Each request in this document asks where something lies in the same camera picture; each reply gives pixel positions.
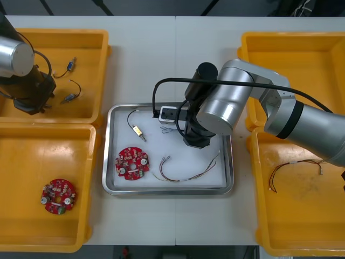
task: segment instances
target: white table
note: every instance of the white table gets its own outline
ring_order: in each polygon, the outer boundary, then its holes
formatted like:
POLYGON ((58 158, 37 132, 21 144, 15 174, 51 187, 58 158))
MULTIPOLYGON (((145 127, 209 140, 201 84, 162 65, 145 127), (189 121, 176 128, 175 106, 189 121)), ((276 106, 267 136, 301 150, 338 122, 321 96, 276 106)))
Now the white table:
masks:
MULTIPOLYGON (((114 104, 150 102, 158 80, 191 77, 202 62, 212 62, 220 70, 227 60, 236 58, 241 35, 246 31, 345 30, 345 18, 8 16, 8 19, 17 28, 107 30, 113 54, 107 65, 104 115, 114 104)), ((181 101, 185 87, 163 85, 157 101, 181 101)), ((232 137, 235 184, 224 196, 110 196, 101 184, 101 154, 92 186, 93 235, 87 244, 255 244, 254 183, 245 148, 249 136, 245 116, 244 111, 232 137)))

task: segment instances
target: red circuit board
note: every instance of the red circuit board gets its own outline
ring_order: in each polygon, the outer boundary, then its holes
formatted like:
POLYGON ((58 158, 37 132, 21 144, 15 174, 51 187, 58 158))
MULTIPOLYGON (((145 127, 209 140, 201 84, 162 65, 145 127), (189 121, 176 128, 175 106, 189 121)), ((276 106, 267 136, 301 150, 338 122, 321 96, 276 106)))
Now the red circuit board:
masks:
POLYGON ((55 179, 43 187, 41 203, 53 214, 63 214, 71 210, 77 198, 74 186, 65 179, 55 179))
POLYGON ((149 171, 149 158, 138 147, 127 147, 119 153, 115 160, 116 172, 126 180, 138 180, 149 171))

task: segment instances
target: yellow tray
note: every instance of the yellow tray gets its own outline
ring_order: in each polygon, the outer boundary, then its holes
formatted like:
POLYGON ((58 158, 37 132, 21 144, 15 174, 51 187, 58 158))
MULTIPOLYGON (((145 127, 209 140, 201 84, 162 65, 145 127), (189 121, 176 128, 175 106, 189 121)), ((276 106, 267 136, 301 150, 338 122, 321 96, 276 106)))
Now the yellow tray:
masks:
MULTIPOLYGON (((104 30, 55 30, 55 29, 18 29, 33 47, 42 52, 49 59, 52 70, 57 75, 66 71, 68 62, 77 58, 72 73, 62 78, 54 79, 56 82, 55 98, 48 104, 51 109, 45 113, 28 115, 17 110, 13 101, 0 97, 0 122, 44 122, 44 123, 82 123, 93 124, 99 127, 102 123, 100 109, 103 98, 104 76, 108 51, 108 33, 104 30), (78 93, 78 86, 73 79, 81 85, 80 96, 67 104, 60 104, 70 93, 78 93)), ((39 70, 48 73, 45 60, 36 55, 35 64, 39 70)))
POLYGON ((90 237, 90 181, 96 130, 91 125, 0 123, 0 251, 74 252, 90 237), (63 178, 76 187, 62 215, 40 203, 43 187, 63 178))
MULTIPOLYGON (((248 32, 242 36, 238 57, 287 77, 291 88, 345 114, 345 33, 248 32)), ((265 125, 266 115, 257 100, 248 100, 247 113, 248 130, 265 125)))
POLYGON ((319 159, 311 152, 255 128, 247 140, 256 183, 257 242, 273 256, 345 256, 344 168, 328 163, 286 162, 319 159))

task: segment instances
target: silver robot arm segment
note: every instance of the silver robot arm segment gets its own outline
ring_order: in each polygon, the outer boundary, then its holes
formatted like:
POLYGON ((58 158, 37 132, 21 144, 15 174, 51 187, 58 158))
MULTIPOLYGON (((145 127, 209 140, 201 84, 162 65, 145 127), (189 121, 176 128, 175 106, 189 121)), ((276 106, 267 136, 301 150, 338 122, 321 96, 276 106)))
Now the silver robot arm segment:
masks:
MULTIPOLYGON (((226 62, 217 80, 290 87, 286 77, 241 60, 226 62)), ((345 116, 303 104, 290 92, 217 85, 202 103, 197 120, 211 132, 230 135, 249 97, 259 100, 267 115, 265 132, 299 145, 336 166, 345 166, 345 116)))

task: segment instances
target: stainless steel tray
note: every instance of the stainless steel tray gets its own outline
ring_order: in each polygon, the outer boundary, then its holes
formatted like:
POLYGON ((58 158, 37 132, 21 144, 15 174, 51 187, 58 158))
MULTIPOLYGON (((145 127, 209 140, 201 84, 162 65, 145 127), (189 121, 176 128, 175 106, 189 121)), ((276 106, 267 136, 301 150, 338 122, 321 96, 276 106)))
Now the stainless steel tray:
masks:
MULTIPOLYGON (((178 106, 179 103, 157 103, 156 108, 162 105, 178 106)), ((186 188, 186 187, 117 187, 115 186, 114 170, 116 157, 116 144, 113 141, 114 136, 114 114, 116 111, 130 111, 139 108, 142 111, 152 110, 151 104, 123 104, 115 105, 108 112, 106 141, 103 158, 102 184, 104 190, 111 195, 215 195, 224 194, 231 190, 233 178, 232 164, 232 146, 231 138, 222 137, 224 157, 221 157, 225 168, 225 187, 220 188, 186 188)))

